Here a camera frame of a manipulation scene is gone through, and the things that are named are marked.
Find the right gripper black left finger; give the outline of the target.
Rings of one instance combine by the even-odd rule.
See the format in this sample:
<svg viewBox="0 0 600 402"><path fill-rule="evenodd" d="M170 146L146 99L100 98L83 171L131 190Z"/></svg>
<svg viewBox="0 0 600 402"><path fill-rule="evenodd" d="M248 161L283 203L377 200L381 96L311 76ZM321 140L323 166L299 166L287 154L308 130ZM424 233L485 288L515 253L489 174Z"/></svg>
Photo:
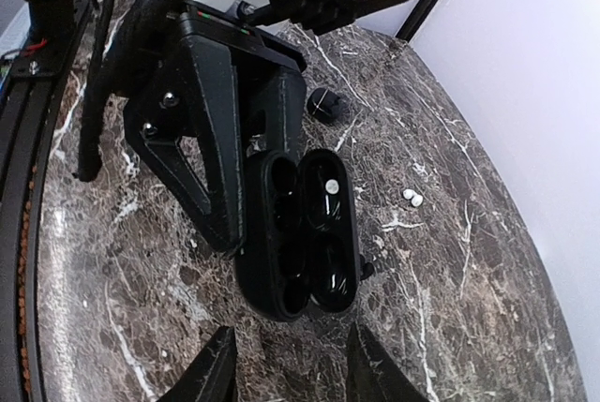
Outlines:
<svg viewBox="0 0 600 402"><path fill-rule="evenodd" d="M236 362L235 330L221 326L161 401L236 401Z"/></svg>

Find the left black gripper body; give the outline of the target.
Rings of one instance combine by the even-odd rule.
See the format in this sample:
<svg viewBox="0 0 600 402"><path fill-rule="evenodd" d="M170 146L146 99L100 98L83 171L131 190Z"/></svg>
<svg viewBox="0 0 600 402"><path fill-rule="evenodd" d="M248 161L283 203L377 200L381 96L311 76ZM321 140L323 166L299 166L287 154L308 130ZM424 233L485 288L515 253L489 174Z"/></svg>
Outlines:
<svg viewBox="0 0 600 402"><path fill-rule="evenodd" d="M247 27L212 7L187 0L175 21L175 41L206 39L229 51L243 79L266 79L280 68L303 73L304 55L291 43L255 27Z"/></svg>

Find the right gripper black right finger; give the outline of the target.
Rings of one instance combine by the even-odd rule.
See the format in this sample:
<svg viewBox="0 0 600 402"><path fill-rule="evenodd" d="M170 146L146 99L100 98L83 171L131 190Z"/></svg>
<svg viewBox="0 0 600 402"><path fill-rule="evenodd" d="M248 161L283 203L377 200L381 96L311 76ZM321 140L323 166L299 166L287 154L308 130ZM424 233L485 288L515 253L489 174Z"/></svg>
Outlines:
<svg viewBox="0 0 600 402"><path fill-rule="evenodd" d="M427 401L376 336L366 325L358 322L353 323L349 331L347 367L348 401Z"/></svg>

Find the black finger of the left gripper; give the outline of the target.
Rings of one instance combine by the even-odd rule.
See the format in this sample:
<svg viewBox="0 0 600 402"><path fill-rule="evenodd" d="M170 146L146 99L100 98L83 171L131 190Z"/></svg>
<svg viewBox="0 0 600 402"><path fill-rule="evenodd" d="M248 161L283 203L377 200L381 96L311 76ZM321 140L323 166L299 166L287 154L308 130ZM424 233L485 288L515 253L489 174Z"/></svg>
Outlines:
<svg viewBox="0 0 600 402"><path fill-rule="evenodd" d="M127 143L175 196L205 241L234 252L245 238L236 71L228 47L181 38L123 111Z"/></svg>
<svg viewBox="0 0 600 402"><path fill-rule="evenodd" d="M283 151L299 160L299 135L305 106L305 80L299 71L277 68L263 80L240 91L243 150L251 138L264 135L267 150Z"/></svg>

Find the black round charging case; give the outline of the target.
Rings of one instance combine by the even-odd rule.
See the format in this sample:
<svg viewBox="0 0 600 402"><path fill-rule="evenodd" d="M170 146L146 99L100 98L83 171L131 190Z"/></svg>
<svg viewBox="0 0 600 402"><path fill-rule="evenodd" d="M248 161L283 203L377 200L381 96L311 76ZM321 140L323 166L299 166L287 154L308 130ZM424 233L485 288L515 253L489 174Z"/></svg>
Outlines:
<svg viewBox="0 0 600 402"><path fill-rule="evenodd" d="M341 98L326 88L317 88L307 99L307 113L325 125L332 125L341 114Z"/></svg>

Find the black oval charging case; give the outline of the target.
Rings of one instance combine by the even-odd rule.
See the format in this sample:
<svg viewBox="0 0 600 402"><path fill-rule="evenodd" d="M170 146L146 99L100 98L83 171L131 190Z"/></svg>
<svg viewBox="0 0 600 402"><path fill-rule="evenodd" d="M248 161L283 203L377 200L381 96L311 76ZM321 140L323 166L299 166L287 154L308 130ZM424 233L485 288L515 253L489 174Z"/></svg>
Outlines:
<svg viewBox="0 0 600 402"><path fill-rule="evenodd" d="M340 313L362 274L352 180L340 157L308 151L294 162L263 151L245 164L247 239L235 273L249 305L292 322L315 305Z"/></svg>

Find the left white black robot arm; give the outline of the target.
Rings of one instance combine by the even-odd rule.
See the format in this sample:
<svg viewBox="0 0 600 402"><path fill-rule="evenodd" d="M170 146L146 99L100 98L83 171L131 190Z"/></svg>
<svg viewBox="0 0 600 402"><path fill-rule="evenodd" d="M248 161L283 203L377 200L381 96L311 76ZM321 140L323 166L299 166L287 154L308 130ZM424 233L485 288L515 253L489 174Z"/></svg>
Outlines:
<svg viewBox="0 0 600 402"><path fill-rule="evenodd" d="M67 0L26 0L40 37L61 33ZM192 0L103 0L83 97L78 178L102 167L111 96L124 97L127 142L206 242L271 255L299 215L293 180L306 84L302 54Z"/></svg>

